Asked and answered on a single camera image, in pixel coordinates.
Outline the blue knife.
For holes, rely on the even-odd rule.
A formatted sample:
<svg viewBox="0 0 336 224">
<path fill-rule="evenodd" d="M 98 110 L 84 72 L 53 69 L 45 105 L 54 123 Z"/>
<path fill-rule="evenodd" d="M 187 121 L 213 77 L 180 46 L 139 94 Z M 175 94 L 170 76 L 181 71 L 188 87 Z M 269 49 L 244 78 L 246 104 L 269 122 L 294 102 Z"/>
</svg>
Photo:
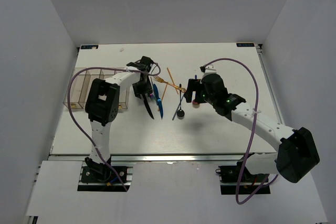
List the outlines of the blue knife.
<svg viewBox="0 0 336 224">
<path fill-rule="evenodd" d="M 156 104 L 159 109 L 160 117 L 163 118 L 164 112 L 163 112 L 162 100 L 159 96 L 159 91 L 158 91 L 156 84 L 153 84 L 153 91 L 154 91 L 154 96 L 156 99 Z"/>
</svg>

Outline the rainbow spoon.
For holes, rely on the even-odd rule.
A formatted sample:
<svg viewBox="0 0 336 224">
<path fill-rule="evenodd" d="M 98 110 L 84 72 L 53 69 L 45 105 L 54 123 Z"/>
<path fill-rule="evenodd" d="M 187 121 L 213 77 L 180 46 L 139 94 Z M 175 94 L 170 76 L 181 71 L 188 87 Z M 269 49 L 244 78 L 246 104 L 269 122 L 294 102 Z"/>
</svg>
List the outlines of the rainbow spoon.
<svg viewBox="0 0 336 224">
<path fill-rule="evenodd" d="M 194 77 L 194 79 L 195 79 L 195 82 L 194 82 L 194 92 L 195 92 L 195 95 L 194 95 L 194 100 L 192 101 L 192 104 L 193 104 L 193 106 L 195 106 L 195 107 L 198 107 L 200 104 L 199 104 L 199 102 L 198 102 L 198 93 L 199 93 L 199 81 L 198 81 L 198 78 L 197 78 L 197 75 L 195 75 L 195 77 Z"/>
</svg>

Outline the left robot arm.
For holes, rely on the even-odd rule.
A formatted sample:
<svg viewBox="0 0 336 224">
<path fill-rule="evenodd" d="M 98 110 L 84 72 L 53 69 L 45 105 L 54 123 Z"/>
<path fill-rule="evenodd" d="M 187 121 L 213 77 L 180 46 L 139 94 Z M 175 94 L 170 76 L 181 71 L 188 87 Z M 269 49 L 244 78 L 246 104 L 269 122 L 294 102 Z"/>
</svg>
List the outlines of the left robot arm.
<svg viewBox="0 0 336 224">
<path fill-rule="evenodd" d="M 143 100 L 147 113 L 154 118 L 147 100 L 153 92 L 148 77 L 153 65 L 154 61 L 151 58 L 143 56 L 137 62 L 128 63 L 125 71 L 116 73 L 111 78 L 94 79 L 92 82 L 85 112 L 90 121 L 93 144 L 85 163 L 90 169 L 90 174 L 98 181 L 106 182 L 111 177 L 116 178 L 109 167 L 109 142 L 111 124 L 118 115 L 120 94 L 132 87 L 134 95 Z"/>
</svg>

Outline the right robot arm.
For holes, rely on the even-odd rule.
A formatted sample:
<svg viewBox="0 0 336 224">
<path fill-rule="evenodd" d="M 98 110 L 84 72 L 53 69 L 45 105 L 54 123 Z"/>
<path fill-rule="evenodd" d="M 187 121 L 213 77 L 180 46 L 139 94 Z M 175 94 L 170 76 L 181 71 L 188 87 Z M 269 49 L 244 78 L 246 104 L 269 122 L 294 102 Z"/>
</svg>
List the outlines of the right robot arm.
<svg viewBox="0 0 336 224">
<path fill-rule="evenodd" d="M 246 100 L 229 93 L 222 78 L 208 74 L 202 79 L 189 79 L 184 98 L 190 103 L 210 104 L 217 114 L 249 129 L 274 150 L 270 154 L 248 154 L 237 162 L 238 177 L 247 182 L 257 174 L 278 174 L 297 183 L 320 162 L 312 133 L 301 127 L 295 130 L 257 113 Z"/>
</svg>

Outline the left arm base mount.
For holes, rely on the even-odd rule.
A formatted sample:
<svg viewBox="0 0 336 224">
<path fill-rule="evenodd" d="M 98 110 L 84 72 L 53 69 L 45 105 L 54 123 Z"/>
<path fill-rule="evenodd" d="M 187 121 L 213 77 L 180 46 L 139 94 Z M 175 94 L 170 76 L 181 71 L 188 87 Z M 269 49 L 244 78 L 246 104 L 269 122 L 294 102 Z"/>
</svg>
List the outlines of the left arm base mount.
<svg viewBox="0 0 336 224">
<path fill-rule="evenodd" d="M 86 157 L 82 165 L 77 191 L 126 192 L 131 184 L 131 167 L 113 166 L 115 172 L 104 163 L 96 163 Z"/>
</svg>

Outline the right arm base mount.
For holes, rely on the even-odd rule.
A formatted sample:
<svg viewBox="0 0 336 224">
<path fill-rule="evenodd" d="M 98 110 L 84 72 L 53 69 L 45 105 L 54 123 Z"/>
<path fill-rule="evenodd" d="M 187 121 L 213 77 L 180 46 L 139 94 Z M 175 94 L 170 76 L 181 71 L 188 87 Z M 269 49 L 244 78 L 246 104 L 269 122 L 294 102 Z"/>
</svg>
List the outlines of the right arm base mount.
<svg viewBox="0 0 336 224">
<path fill-rule="evenodd" d="M 238 166 L 219 166 L 215 173 L 219 176 L 222 195 L 234 195 L 240 168 Z M 239 187 L 240 195 L 250 195 L 265 178 L 265 174 L 251 175 L 245 168 Z"/>
</svg>

